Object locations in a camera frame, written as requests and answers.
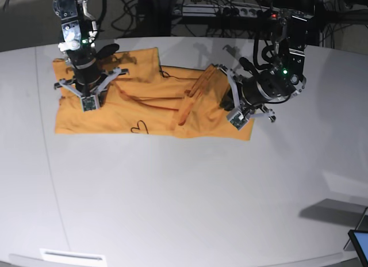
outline orange t-shirt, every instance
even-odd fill
[[[241,131],[227,121],[219,104],[229,90],[214,66],[205,71],[160,67],[158,49],[120,52],[100,62],[104,69],[127,68],[109,85],[98,110],[83,112],[79,98],[61,88],[57,134],[140,133],[178,138],[215,136],[249,140],[254,121]],[[56,79],[71,79],[64,60],[53,61]]]

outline black cable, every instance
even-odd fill
[[[340,30],[344,31],[344,28],[341,26],[341,24],[340,24]],[[331,47],[333,49],[335,49],[335,33],[333,31],[332,31],[332,35],[331,35],[331,42],[332,42]]]
[[[226,30],[224,30],[224,38],[225,37],[228,37],[228,38],[231,38],[231,35],[229,35],[229,33],[228,32],[226,32]]]
[[[256,102],[256,103],[253,103],[252,105],[250,105],[250,108],[255,109],[257,106],[262,105],[262,104],[273,104],[273,105],[274,104],[283,104],[283,103],[289,101],[291,97],[292,97],[292,95],[290,94],[284,100],[278,101],[278,102]]]
[[[272,53],[272,50],[274,49],[273,45],[268,45],[262,49],[262,59],[265,60],[267,63],[272,64],[274,61],[274,57],[267,56],[267,53]]]
[[[108,9],[108,0],[101,0],[102,1],[102,9],[101,9],[101,14],[99,15],[99,18],[97,20],[97,34],[96,37],[94,38],[95,40],[98,38],[99,33],[101,32],[101,25],[105,19],[106,16],[106,12]]]
[[[6,11],[6,9],[9,7],[9,2],[10,2],[10,0],[5,0],[5,2],[4,2],[4,6],[2,7],[2,10],[5,12]]]
[[[335,0],[334,1],[334,4],[333,4],[333,8],[334,8],[334,11],[335,12],[337,12],[338,10],[337,10],[337,7],[336,7],[336,4],[338,5],[338,7],[339,7],[339,12],[341,12],[341,7],[340,7],[340,4],[339,4],[339,0]],[[344,30],[343,30],[343,28],[342,28],[342,24],[341,23],[339,23],[339,25],[340,25],[340,29],[342,30],[342,32],[344,33]],[[333,48],[335,48],[335,36],[333,36]]]
[[[331,42],[332,42],[332,38],[333,38],[333,37],[335,37],[335,36],[334,36],[334,32],[332,31],[332,26],[331,26],[331,24],[329,24],[329,25],[328,25],[328,28],[327,28],[327,32],[326,32],[326,34],[328,34],[328,32],[330,32],[330,34],[331,34],[330,36],[331,36]]]
[[[219,30],[218,29],[214,29],[211,37],[214,37],[217,31],[219,31]]]
[[[110,26],[111,26],[112,28],[114,28],[115,30],[117,30],[117,31],[124,32],[124,35],[123,35],[123,36],[125,36],[126,32],[127,32],[127,31],[129,31],[130,27],[131,27],[131,26],[132,26],[132,24],[133,24],[133,14],[132,14],[132,12],[131,12],[131,10],[130,10],[129,4],[131,4],[131,3],[132,3],[132,2],[134,2],[135,0],[130,0],[130,1],[128,1],[128,2],[125,2],[125,0],[121,0],[121,1],[122,1],[122,3],[124,4],[123,14],[122,14],[122,15],[120,15],[119,17],[117,17],[115,20],[113,20],[113,21],[111,22]],[[128,12],[130,12],[130,17],[131,17],[131,23],[129,24],[128,29],[121,29],[121,28],[116,27],[116,26],[115,26],[115,23],[116,23],[117,21],[121,20],[122,18],[124,18],[124,17],[125,17],[125,15],[127,15],[127,13],[128,13]]]
[[[334,34],[335,32],[337,32],[337,31],[340,31],[340,30],[342,30],[342,29],[344,29],[344,28],[347,28],[347,27],[349,27],[349,26],[353,26],[354,24],[349,24],[349,25],[346,25],[346,26],[343,26],[342,28],[338,28],[337,30],[333,30],[332,31],[332,33],[330,33],[330,34],[328,34],[328,35],[326,35],[325,36],[325,38],[323,38],[321,41],[320,41],[320,43],[322,43],[326,38],[328,38],[328,37],[330,37],[332,34]]]
[[[230,0],[230,8],[232,8],[232,9],[235,8],[234,5],[233,5],[233,3],[232,3],[232,0]]]
[[[185,26],[185,28],[190,32],[190,34],[192,34],[192,35],[193,35],[193,37],[197,37],[197,36],[196,36],[196,34],[194,34],[194,33],[189,29],[189,27],[188,27],[186,24],[184,24],[184,26]]]
[[[269,42],[268,42],[267,40],[264,40],[264,43],[266,44],[266,46],[268,46],[268,47],[270,46],[270,45],[269,45]]]
[[[101,1],[102,1],[102,10],[101,10],[101,14],[99,15],[99,18],[97,20],[98,28],[101,27],[101,24],[105,19],[106,11],[107,11],[107,8],[108,8],[108,0],[101,0]]]
[[[252,74],[255,77],[255,79],[259,78],[258,70],[247,58],[241,57],[239,59],[239,64],[243,67],[245,71],[248,71],[250,74]]]
[[[214,10],[214,12],[215,12],[215,14],[216,14],[216,13],[217,13],[217,9],[215,8],[215,6],[214,6],[214,3],[213,3],[213,2],[215,2],[215,3],[216,3],[216,5],[217,5],[218,7],[220,7],[219,1],[218,1],[218,0],[209,0],[209,2],[210,2],[210,4],[211,4],[211,5],[213,5],[213,10]],[[210,31],[210,27],[209,27],[209,25],[208,25],[208,26],[207,26],[207,29],[206,29],[205,37],[208,37],[208,33],[209,33],[209,31]]]
[[[167,71],[162,70],[162,66],[160,66],[160,73],[161,73],[161,75],[162,75],[163,78],[172,77],[172,78],[175,78],[175,79],[178,79],[178,80],[183,79],[183,78],[180,78],[180,77],[176,77],[176,76],[170,75]]]
[[[185,3],[185,0],[183,0],[182,3],[181,3],[181,8],[180,9],[181,9],[182,15],[181,15],[181,18],[178,18],[179,21],[176,24],[174,24],[174,25],[173,25],[174,20],[171,21],[171,31],[173,31],[173,29],[179,25],[179,22],[180,22],[180,20],[183,17],[184,3]]]
[[[259,35],[260,35],[260,28],[257,29],[255,37],[254,37],[253,64],[258,70],[267,70],[268,68],[272,67],[272,64],[259,64],[258,63]]]

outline wires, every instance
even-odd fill
[[[259,105],[262,105],[262,104],[273,104],[273,105],[275,105],[275,104],[283,104],[285,102],[288,102],[291,97],[292,97],[292,95],[290,94],[284,100],[278,101],[278,102],[255,102],[255,103],[253,103],[253,104],[250,105],[250,108],[253,109],[253,110],[255,110],[256,107],[258,107]]]
[[[106,11],[107,11],[107,8],[108,8],[108,0],[101,0],[102,1],[102,10],[101,10],[101,14],[99,15],[99,18],[97,20],[97,34],[96,34],[96,37],[94,38],[95,40],[98,38],[98,35],[101,31],[101,25],[105,19],[105,16],[106,16]]]
[[[10,2],[10,0],[5,0],[5,2],[4,2],[4,6],[2,7],[2,10],[5,12],[6,11],[6,9],[9,7],[9,2]]]
[[[190,29],[189,29],[189,27],[188,27],[186,24],[184,24],[184,26],[185,26],[185,28],[190,32],[190,34],[192,34],[192,35],[193,35],[193,37],[197,37],[197,36],[196,36],[196,34],[194,34],[194,33],[193,33],[193,31],[192,31],[192,30],[190,30]]]
[[[127,32],[129,32],[129,31],[130,31],[130,29],[131,29],[131,27],[132,27],[132,25],[133,25],[133,23],[134,23],[135,15],[133,15],[133,13],[132,13],[132,11],[131,11],[131,8],[132,8],[132,7],[135,7],[135,6],[136,6],[136,4],[135,4],[135,5],[133,5],[133,6],[130,6],[130,7],[129,7],[129,5],[130,5],[132,2],[134,2],[135,0],[130,0],[130,1],[128,1],[128,2],[126,2],[125,0],[120,0],[120,1],[121,1],[121,2],[122,2],[122,4],[124,5],[124,7],[123,7],[123,14],[122,14],[121,16],[119,16],[118,18],[116,18],[115,20],[113,20],[113,21],[111,22],[111,24],[110,24],[110,25],[111,25],[111,27],[112,27],[112,28],[114,28],[115,30],[120,31],[120,32],[123,32],[124,34],[123,34],[121,37],[125,37],[125,35],[127,34]],[[130,24],[129,24],[128,28],[126,28],[126,29],[121,29],[121,28],[117,27],[117,26],[115,25],[115,24],[116,24],[116,22],[117,22],[117,21],[119,21],[119,20],[121,20],[121,19],[123,19],[127,13],[129,14],[129,17],[130,17],[130,19],[131,19],[131,21],[130,21]]]
[[[159,68],[160,68],[160,73],[161,73],[163,78],[172,77],[172,78],[175,78],[175,79],[183,79],[183,78],[179,78],[179,77],[170,75],[167,71],[162,70],[162,66],[159,66]]]
[[[265,39],[264,40],[264,43],[265,43],[265,45],[267,46],[267,47],[269,47],[270,45],[269,45],[269,42]]]
[[[331,33],[330,34],[328,34],[328,35],[326,35],[325,36],[325,38],[323,38],[321,41],[320,41],[320,43],[322,43],[322,42],[324,42],[324,40],[326,39],[326,38],[328,38],[328,37],[330,37],[330,36],[332,36],[334,33],[336,33],[337,31],[340,31],[340,30],[342,30],[342,29],[344,29],[344,28],[348,28],[348,27],[350,27],[350,26],[353,26],[353,24],[348,24],[348,25],[346,25],[346,26],[343,26],[343,27],[341,27],[341,28],[338,28],[337,30],[333,30],[333,29],[331,29]]]

